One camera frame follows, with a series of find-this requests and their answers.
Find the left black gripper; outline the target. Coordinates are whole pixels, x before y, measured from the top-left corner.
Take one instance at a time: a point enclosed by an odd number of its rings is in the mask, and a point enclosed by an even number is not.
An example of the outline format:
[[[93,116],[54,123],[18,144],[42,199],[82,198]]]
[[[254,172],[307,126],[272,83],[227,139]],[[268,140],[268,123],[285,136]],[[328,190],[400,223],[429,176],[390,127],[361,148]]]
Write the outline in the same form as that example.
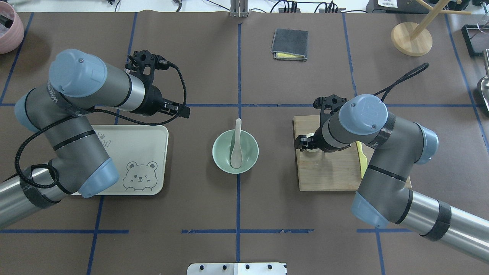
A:
[[[146,92],[143,101],[143,115],[152,116],[157,112],[168,115],[178,115],[183,118],[189,118],[191,113],[190,108],[187,105],[179,105],[176,102],[164,99],[160,90],[152,85]]]

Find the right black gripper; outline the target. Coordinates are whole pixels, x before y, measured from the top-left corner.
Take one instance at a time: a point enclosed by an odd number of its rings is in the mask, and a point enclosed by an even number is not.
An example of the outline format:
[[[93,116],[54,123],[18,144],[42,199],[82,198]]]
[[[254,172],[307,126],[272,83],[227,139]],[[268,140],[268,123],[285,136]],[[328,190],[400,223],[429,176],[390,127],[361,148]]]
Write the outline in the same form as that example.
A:
[[[328,146],[321,132],[316,132],[311,137],[297,136],[297,149],[299,150],[319,148],[320,151],[329,152]]]

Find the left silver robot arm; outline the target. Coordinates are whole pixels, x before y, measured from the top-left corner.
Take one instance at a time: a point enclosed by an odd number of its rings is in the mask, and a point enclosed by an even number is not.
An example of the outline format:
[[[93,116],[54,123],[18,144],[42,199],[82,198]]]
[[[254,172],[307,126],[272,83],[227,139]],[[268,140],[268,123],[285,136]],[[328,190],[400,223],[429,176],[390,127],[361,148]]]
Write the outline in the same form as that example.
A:
[[[178,66],[148,50],[128,56],[125,69],[78,49],[60,52],[47,83],[15,104],[18,122],[33,134],[18,148],[16,173],[1,183],[1,228],[50,208],[77,192],[90,198],[119,179],[114,161],[87,115],[129,117],[97,105],[142,116],[158,112],[188,118],[187,89]]]

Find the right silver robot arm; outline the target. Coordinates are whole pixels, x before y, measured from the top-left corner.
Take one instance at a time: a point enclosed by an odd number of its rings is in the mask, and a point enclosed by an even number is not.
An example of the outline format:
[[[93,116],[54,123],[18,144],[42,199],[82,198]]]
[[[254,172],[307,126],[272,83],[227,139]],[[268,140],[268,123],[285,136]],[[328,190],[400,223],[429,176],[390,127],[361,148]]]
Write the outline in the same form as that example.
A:
[[[296,149],[330,153],[359,141],[374,150],[353,199],[354,216],[377,228],[404,226],[488,262],[487,220],[405,187],[412,167],[437,152],[435,132],[390,113],[372,94],[321,96],[313,106],[320,109],[320,126],[312,136],[298,135]]]

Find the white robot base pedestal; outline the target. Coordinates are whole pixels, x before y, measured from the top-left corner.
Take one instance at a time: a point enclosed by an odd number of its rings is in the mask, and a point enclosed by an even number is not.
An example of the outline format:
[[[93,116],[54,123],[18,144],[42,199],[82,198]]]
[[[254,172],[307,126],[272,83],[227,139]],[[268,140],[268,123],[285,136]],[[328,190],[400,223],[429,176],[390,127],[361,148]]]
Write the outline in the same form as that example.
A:
[[[187,275],[287,275],[287,264],[280,262],[194,263]]]

